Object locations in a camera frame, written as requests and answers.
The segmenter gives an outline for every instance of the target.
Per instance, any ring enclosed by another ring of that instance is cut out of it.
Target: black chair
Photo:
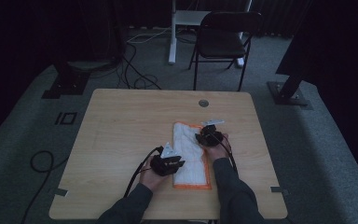
[[[240,86],[238,87],[238,91],[241,90],[251,39],[261,26],[262,19],[258,12],[211,12],[204,17],[197,33],[197,42],[188,67],[190,69],[192,63],[196,64],[193,91],[197,86],[199,63],[230,62],[227,68],[229,69],[236,59],[244,57]],[[247,34],[244,44],[241,42],[240,32]],[[199,56],[210,60],[200,61]]]

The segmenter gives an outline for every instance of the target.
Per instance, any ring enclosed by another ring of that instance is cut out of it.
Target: white cloth
[[[173,126],[173,148],[178,151],[181,160],[186,161],[173,175],[173,185],[176,188],[209,189],[211,186],[209,172],[206,170],[208,166],[202,157],[204,151],[195,136],[196,133],[200,133],[200,128],[181,122]]]

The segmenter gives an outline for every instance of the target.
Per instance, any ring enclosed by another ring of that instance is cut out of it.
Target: gray carpet
[[[180,36],[194,40],[193,35]],[[143,75],[155,76],[163,90],[192,90],[193,70],[187,67],[193,45],[178,42],[176,64],[169,65],[169,43],[170,39],[163,35],[134,44],[137,53],[132,64]],[[254,38],[241,90],[253,96],[277,177],[287,190],[284,199],[290,220],[269,220],[268,223],[358,223],[358,166],[316,87],[306,82],[300,86],[313,109],[275,105],[269,93],[267,81],[287,79],[287,76],[275,75],[275,71],[289,44],[290,40],[279,37]],[[128,47],[126,58],[132,53],[133,49]],[[82,68],[97,65],[73,64]],[[201,64],[198,90],[235,91],[241,70],[226,70],[225,66]],[[30,159],[37,151],[51,151],[54,164],[70,155],[92,92],[99,88],[127,88],[117,75],[121,68],[93,73],[83,95],[42,100],[44,90],[50,88],[57,76],[51,66],[23,94],[0,127],[0,223],[21,223],[28,204],[43,183],[47,174],[37,173],[30,166]],[[131,84],[137,77],[133,70],[128,71]],[[56,124],[60,113],[75,112],[73,125]],[[49,163],[46,153],[34,159],[38,169],[48,169]],[[25,223],[94,222],[49,218],[53,190],[59,185],[63,170],[64,166],[60,166],[51,172]]]

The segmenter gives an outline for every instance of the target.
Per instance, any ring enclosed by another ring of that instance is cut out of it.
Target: person's arm
[[[224,134],[223,145],[231,150],[228,135]],[[265,223],[257,209],[255,194],[234,172],[224,147],[207,147],[213,163],[217,193],[220,202],[220,223]]]
[[[157,175],[150,169],[150,161],[147,160],[142,169],[139,184],[127,198],[118,200],[111,208],[106,210],[97,220],[97,224],[139,224],[144,212],[153,197],[153,192],[168,178]]]

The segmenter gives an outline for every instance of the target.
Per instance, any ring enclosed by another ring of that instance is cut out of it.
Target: person's hand
[[[156,174],[150,167],[150,162],[152,159],[153,157],[149,157],[145,166],[142,168],[139,183],[145,185],[151,191],[155,192],[158,186],[168,178],[168,175],[160,176]]]
[[[228,150],[231,150],[230,145],[228,143],[228,134],[223,133],[223,136],[224,136],[224,138],[223,138],[222,144]],[[215,146],[215,147],[206,147],[206,146],[202,146],[202,147],[206,149],[209,159],[212,162],[214,162],[215,160],[220,159],[220,158],[228,158],[228,153],[226,152],[225,148],[220,144],[217,144],[217,146]]]

